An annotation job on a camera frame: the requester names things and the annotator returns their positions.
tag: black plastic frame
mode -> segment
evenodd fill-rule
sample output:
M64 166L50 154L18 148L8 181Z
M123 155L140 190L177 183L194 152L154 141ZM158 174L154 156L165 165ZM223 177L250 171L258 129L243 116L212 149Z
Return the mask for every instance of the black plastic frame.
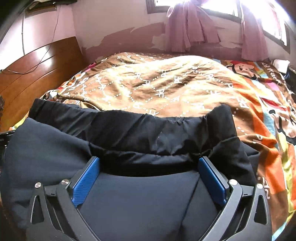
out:
M87 163L84 169L78 171L74 177L69 181L67 185L63 185L62 182L56 186L56 192L53 193L58 199L62 212L71 227L77 241L100 241L95 235L92 229L88 226L86 221L81 216L78 209L76 209L72 203L71 189L79 181L88 166L96 157ZM252 203L250 206L250 212L243 216L246 219L244 228L227 238L227 241L270 241L272 235L271 218L268 208L268 202L265 195L265 191L261 184L257 184L255 188L248 186L241 186L235 180L229 180L227 183L219 171L214 167L207 157L203 157L208 166L213 170L218 179L223 183L225 187L229 187L230 195L226 205L223 207L217 218L214 220L211 227L202 236L200 241L220 241L223 235L228 229L235 212L239 206L241 198L244 196L250 196L250 192L253 190ZM44 222L32 224L31 217L33 215L34 203L36 197L39 197L41 209L44 216ZM264 211L266 216L266 224L256 223L254 217L257 210L257 203L259 198L263 198ZM28 214L28 228L27 228L27 241L33 240L59 240L59 241L73 241L72 238L63 233L62 228L59 228L59 222L55 212L52 211L52 207L46 199L46 188L41 185L39 188L35 188L33 196L30 201L30 212Z

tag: black cloth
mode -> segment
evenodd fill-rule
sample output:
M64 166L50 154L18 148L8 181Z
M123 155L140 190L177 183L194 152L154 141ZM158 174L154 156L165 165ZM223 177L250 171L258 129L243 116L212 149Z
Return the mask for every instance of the black cloth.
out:
M58 184L98 156L102 173L80 210L101 240L198 240L217 215L196 168L204 155L228 179L256 184L259 154L237 137L228 106L158 118L37 99L7 146L1 198L25 228L36 182Z

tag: brown bedspread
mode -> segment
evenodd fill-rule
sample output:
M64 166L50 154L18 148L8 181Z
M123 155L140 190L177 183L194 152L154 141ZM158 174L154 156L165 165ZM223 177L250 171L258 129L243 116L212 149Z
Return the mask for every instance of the brown bedspread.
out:
M269 201L274 237L294 214L296 105L268 63L120 53L77 74L54 95L81 107L157 117L201 116L227 104L240 139L260 151L258 182Z

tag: window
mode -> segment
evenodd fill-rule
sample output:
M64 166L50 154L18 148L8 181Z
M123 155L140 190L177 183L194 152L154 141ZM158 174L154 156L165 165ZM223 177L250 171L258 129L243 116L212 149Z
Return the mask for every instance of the window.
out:
M201 6L204 9L209 9L221 13L226 13L238 17L236 0L210 0Z
M180 0L146 0L150 1L151 5L155 6L156 9L168 9L169 6L175 5L176 3L180 2ZM207 3L201 6L204 9L238 16L237 11L237 0L209 0Z
M147 12L167 12L171 5L181 0L146 0ZM254 15L260 19L265 36L290 53L290 38L287 26L280 14L269 0L208 0L201 7L209 14L220 18L241 23L242 13L239 2L250 8Z
M279 11L267 1L257 1L254 4L254 0L245 0L245 4L260 19L263 30L278 40L281 40L287 46L285 22L278 14Z

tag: pink curtain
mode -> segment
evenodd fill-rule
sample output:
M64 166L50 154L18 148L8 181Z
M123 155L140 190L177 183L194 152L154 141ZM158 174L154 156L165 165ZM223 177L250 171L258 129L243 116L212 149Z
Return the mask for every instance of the pink curtain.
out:
M166 51L185 52L194 42L220 42L214 22L200 8L207 1L187 0L169 8L165 26Z
M251 10L241 1L242 10L242 58L262 61L268 58L268 50L262 25Z

